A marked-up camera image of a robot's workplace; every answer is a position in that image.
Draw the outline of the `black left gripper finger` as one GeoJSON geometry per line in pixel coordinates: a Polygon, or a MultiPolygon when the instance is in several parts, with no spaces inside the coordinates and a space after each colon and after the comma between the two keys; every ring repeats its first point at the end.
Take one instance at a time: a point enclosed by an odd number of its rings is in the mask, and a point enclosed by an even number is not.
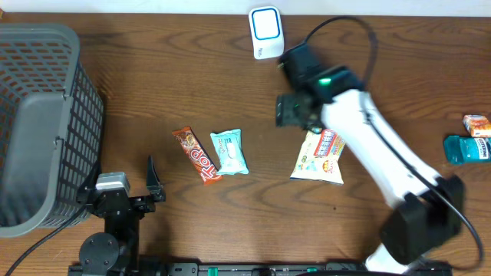
{"type": "Polygon", "coordinates": [[[163,185],[155,170],[152,156],[147,159],[147,184],[146,187],[152,196],[164,196],[163,185]]]}
{"type": "Polygon", "coordinates": [[[80,196],[88,196],[91,194],[93,190],[95,190],[95,186],[97,183],[98,176],[101,174],[101,162],[96,161],[91,168],[91,171],[81,184],[78,189],[78,195],[80,196]]]}

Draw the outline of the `red snack package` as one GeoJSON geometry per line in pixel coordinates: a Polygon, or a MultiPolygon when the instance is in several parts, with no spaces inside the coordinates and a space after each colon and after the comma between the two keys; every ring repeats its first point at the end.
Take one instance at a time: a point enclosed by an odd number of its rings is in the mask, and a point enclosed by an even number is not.
{"type": "Polygon", "coordinates": [[[218,174],[216,166],[190,126],[173,131],[172,134],[179,141],[183,151],[189,157],[190,162],[194,165],[205,186],[222,179],[222,176],[218,174]]]}

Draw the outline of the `light green wet wipes pack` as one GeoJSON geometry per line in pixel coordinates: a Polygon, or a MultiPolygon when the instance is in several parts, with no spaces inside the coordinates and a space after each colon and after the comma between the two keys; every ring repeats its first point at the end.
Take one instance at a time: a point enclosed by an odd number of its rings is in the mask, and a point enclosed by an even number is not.
{"type": "Polygon", "coordinates": [[[242,153],[242,131],[240,129],[211,133],[210,137],[219,157],[218,175],[249,174],[249,168],[242,153]]]}

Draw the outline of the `yellow white snack bag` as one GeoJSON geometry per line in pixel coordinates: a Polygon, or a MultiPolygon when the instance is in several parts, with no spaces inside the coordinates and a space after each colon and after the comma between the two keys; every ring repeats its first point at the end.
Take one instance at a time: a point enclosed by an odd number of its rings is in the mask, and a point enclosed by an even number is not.
{"type": "Polygon", "coordinates": [[[303,179],[344,184],[338,160],[345,141],[333,130],[308,131],[301,146],[290,179],[303,179]]]}

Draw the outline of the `teal mouthwash bottle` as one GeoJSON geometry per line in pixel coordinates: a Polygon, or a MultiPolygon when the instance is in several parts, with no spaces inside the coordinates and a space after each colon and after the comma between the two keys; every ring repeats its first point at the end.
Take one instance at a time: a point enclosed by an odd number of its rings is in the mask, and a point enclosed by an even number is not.
{"type": "Polygon", "coordinates": [[[490,138],[448,136],[443,147],[447,160],[453,165],[490,162],[490,138]]]}

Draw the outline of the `orange tissue pack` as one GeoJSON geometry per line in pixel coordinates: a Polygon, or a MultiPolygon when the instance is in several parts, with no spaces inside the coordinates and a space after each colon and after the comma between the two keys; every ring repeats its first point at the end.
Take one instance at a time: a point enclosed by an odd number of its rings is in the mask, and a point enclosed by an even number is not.
{"type": "Polygon", "coordinates": [[[465,115],[463,117],[463,125],[472,137],[491,137],[491,124],[485,116],[465,115]]]}

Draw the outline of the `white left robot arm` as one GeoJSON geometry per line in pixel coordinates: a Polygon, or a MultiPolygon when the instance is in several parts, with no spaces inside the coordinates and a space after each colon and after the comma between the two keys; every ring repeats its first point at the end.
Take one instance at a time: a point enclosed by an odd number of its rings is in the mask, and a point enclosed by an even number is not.
{"type": "Polygon", "coordinates": [[[77,191],[77,202],[88,213],[104,220],[104,230],[89,236],[79,251],[79,264],[68,275],[166,275],[157,258],[139,255],[140,220],[166,200],[153,157],[147,159],[148,195],[130,196],[123,172],[102,173],[96,162],[77,191]]]}

